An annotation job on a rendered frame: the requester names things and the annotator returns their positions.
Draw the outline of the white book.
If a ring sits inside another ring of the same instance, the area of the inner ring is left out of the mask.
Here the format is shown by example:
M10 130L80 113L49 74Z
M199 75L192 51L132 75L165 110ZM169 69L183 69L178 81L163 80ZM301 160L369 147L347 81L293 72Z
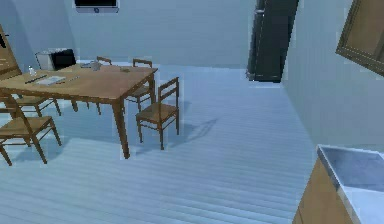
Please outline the white book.
M53 85L53 84L62 82L64 80L65 80L65 77L63 77L63 76L51 76L51 77L48 77L46 79L42 79L42 80L38 81L38 84L49 86L49 85Z

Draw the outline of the brown counter with grey top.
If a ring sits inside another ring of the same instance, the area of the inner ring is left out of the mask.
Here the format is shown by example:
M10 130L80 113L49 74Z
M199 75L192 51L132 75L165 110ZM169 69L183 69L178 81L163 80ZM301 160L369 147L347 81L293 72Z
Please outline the brown counter with grey top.
M384 153L318 145L292 224L384 224Z

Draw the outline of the brown wooden chair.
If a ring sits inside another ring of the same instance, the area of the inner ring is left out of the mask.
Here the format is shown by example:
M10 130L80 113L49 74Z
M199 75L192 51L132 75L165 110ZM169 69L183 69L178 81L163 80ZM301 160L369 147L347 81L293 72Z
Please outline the brown wooden chair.
M37 97L37 96L22 96L16 98L16 102L20 107L33 107L33 112L36 112L39 117L42 117L42 110L50 104L54 104L58 115L61 115L59 104L55 98Z
M52 131L58 145L62 145L53 118L51 116L26 116L11 94L0 94L0 103L3 103L3 106L0 106L0 113L7 113L11 116L11 120L0 127L0 154L7 164L12 165L12 161L5 150L10 139L23 139L21 145L28 147L34 145L41 160L46 164L47 159L40 145L40 140Z
M145 59L139 59L139 58L134 58L132 60L132 66L133 67L153 67L153 62L150 60L145 60ZM151 103L153 103L153 95L150 90L150 87L147 84L143 84L140 86L137 90L135 90L128 98L128 101L134 102L137 104L138 111L142 111L142 103L144 101L149 100Z
M175 95L175 104L164 103L171 95ZM180 109L179 109L180 83L175 77L158 87L158 100L136 114L136 124L140 142L143 142L142 128L146 127L159 133L160 148L164 149L164 130L175 123L176 134L180 134Z

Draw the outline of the black fridge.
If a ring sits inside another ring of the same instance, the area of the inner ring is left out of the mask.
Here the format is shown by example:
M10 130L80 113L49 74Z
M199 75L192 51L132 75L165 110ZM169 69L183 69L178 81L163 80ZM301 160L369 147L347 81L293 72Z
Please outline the black fridge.
M280 83L299 0L256 0L246 75Z

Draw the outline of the brown wooden dining table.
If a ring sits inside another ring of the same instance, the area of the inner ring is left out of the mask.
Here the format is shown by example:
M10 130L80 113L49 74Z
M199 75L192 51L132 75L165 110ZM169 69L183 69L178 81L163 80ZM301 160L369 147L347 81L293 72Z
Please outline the brown wooden dining table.
M157 68L132 67L132 66L102 66L98 71L90 68L81 68L74 65L60 71L37 70L36 76L24 73L0 81L0 91L9 94L26 96L49 97L79 102L92 102L108 104L112 107L113 115L119 134L122 152L125 159L130 157L128 134L123 115L124 100L146 82L154 96L154 75ZM53 85L40 85L37 80L25 84L26 81L47 74L63 76L65 80ZM80 78L66 83L75 76Z

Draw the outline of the black wall television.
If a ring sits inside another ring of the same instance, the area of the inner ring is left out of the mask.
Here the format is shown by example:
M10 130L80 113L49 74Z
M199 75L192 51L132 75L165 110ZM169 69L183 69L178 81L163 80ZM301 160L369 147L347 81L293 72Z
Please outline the black wall television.
M120 0L74 0L74 6L79 13L117 13Z

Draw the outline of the brown wall cupboard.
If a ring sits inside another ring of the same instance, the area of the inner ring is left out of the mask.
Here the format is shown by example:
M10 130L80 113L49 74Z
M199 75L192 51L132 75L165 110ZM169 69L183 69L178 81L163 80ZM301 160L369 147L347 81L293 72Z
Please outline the brown wall cupboard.
M353 0L336 53L384 77L384 0Z

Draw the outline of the black and grey bin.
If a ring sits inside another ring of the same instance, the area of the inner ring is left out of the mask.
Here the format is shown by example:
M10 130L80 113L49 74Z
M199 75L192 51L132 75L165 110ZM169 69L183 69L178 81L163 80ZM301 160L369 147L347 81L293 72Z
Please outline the black and grey bin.
M41 70L57 71L76 64L72 49L41 51L35 56Z

